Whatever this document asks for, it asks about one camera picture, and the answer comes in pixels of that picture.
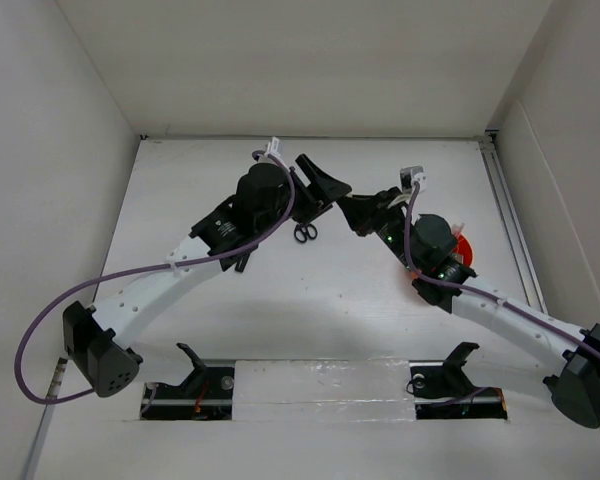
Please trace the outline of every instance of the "purple cable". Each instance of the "purple cable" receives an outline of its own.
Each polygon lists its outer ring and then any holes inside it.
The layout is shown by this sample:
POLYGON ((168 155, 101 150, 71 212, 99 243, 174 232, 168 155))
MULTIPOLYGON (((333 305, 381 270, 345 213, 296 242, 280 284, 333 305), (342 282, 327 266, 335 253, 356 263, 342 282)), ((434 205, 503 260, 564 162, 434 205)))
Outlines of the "purple cable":
MULTIPOLYGON (((427 283, 431 283, 432 285, 438 285, 439 287, 445 287, 445 288, 453 288, 453 289, 457 288, 460 290, 465 290, 467 292, 474 293, 476 295, 487 298, 487 299, 497 303, 500 300, 500 297, 498 297, 497 295, 494 295, 491 292, 487 292, 486 290, 472 287, 470 285, 463 285, 461 283, 454 283, 454 282, 445 282, 443 280, 431 278, 431 277, 424 275, 422 272, 420 272, 420 270, 418 270, 416 268, 416 266, 413 263, 413 259, 411 258, 411 245, 409 244, 409 238, 411 235, 411 217, 413 215, 413 206, 415 205, 415 201, 416 201, 416 198, 418 197, 419 192, 420 192, 420 184, 418 182, 414 182, 413 194, 411 195, 411 200, 409 201, 409 205, 407 206, 407 217, 405 219, 405 227, 404 227, 404 254, 405 254, 404 256, 407 260, 407 265, 409 265, 409 269, 418 278, 420 278, 421 280, 424 280, 427 283)), ((538 325, 542 328, 545 328, 545 329, 549 330, 550 332, 555 333, 556 335, 564 338, 565 340, 568 340, 569 342, 573 343, 574 345, 577 345, 578 347, 585 350, 587 353, 593 355, 595 358, 600 360, 600 352, 595 350, 593 347, 587 345, 583 341, 578 340, 573 335, 569 335, 568 333, 563 332, 559 328, 554 327, 553 325, 537 318, 536 316, 532 315, 531 313, 528 313, 507 301, 503 302, 502 305, 505 308, 507 308, 508 310, 511 310, 512 312, 525 318, 526 320, 529 320, 530 322, 535 323, 536 325, 538 325)))
POLYGON ((153 385, 153 388, 151 389, 151 395, 149 395, 149 400, 147 400, 147 404, 144 407, 142 407, 142 409, 140 410, 140 415, 144 415, 145 413, 147 413, 149 411, 149 409, 151 408, 151 404, 156 399, 157 394, 158 394, 158 384, 156 383, 153 385))
MULTIPOLYGON (((265 154, 265 152, 263 150, 257 150, 255 152, 253 152, 252 155, 254 156, 255 159, 257 159, 259 156, 264 155, 264 154, 265 154)), ((291 178, 291 175, 289 174, 289 170, 287 169, 287 167, 284 165, 284 163, 282 162, 282 160, 280 158, 278 158, 277 156, 275 156, 271 153, 269 153, 267 156, 271 160, 273 160, 273 162, 278 167, 280 167, 282 169, 282 171, 285 174, 285 177, 287 177, 286 180, 287 180, 287 183, 289 183, 289 190, 291 192, 290 197, 289 197, 289 203, 287 204, 287 208, 285 209, 282 216, 278 219, 278 221, 269 230, 267 230, 264 234, 262 234, 260 237, 247 243, 246 245, 243 245, 242 247, 238 247, 238 248, 236 248, 234 250, 230 250, 228 252, 219 253, 219 254, 213 255, 211 257, 202 257, 202 258, 196 258, 193 260, 185 260, 182 262, 175 262, 176 267, 181 268, 181 267, 189 267, 192 265, 200 265, 203 263, 209 263, 209 262, 214 262, 216 260, 222 260, 222 259, 228 258, 228 257, 233 257, 235 255, 240 255, 241 253, 251 250, 253 247, 257 246, 259 243, 261 243, 264 240, 266 240, 267 238, 269 238, 273 234, 273 232, 275 232, 285 221, 287 221, 287 219, 291 215, 291 209, 293 208, 293 203, 295 202, 295 198, 296 198, 296 190, 295 190, 295 186, 293 184, 293 179, 291 178)), ((75 400, 77 398, 84 397, 85 395, 93 393, 93 389, 89 389, 89 390, 84 390, 82 392, 74 393, 72 395, 62 397, 62 398, 43 398, 43 397, 38 397, 35 393, 33 393, 24 381, 24 377, 22 375, 22 358, 24 356, 24 350, 27 346, 27 343, 29 343, 29 340, 33 336, 33 333, 36 331, 36 328, 38 328, 40 323, 42 323, 42 321, 45 319, 45 317, 47 315, 49 315, 49 313, 51 313, 51 311, 54 308, 56 308, 60 303, 62 303, 67 298, 71 297, 72 295, 79 292, 80 290, 84 290, 87 287, 91 287, 93 285, 99 285, 100 283, 108 282, 109 280, 114 280, 116 278, 128 277, 130 275, 138 275, 140 273, 159 272, 161 270, 169 270, 170 268, 171 268, 171 264, 161 263, 161 264, 157 264, 157 265, 149 265, 146 267, 138 267, 138 268, 132 268, 129 270, 122 270, 120 272, 114 272, 114 273, 110 273, 108 275, 102 275, 101 277, 92 278, 91 280, 86 280, 86 281, 80 283, 79 285, 76 285, 75 287, 70 288, 69 290, 67 290, 60 296, 58 296, 55 300, 53 300, 49 305, 47 305, 38 314, 38 316, 33 320, 33 322, 31 322, 31 325, 29 325, 27 330, 24 332, 24 335, 22 336, 22 340, 20 340, 20 344, 18 345, 18 349, 16 350, 16 357, 15 357, 14 364, 13 364, 13 370, 14 370, 14 374, 16 377, 16 383, 18 384, 18 387, 20 387, 20 390, 22 391, 24 396, 27 397, 32 402, 38 403, 40 405, 58 405, 60 403, 70 402, 71 400, 75 400)))

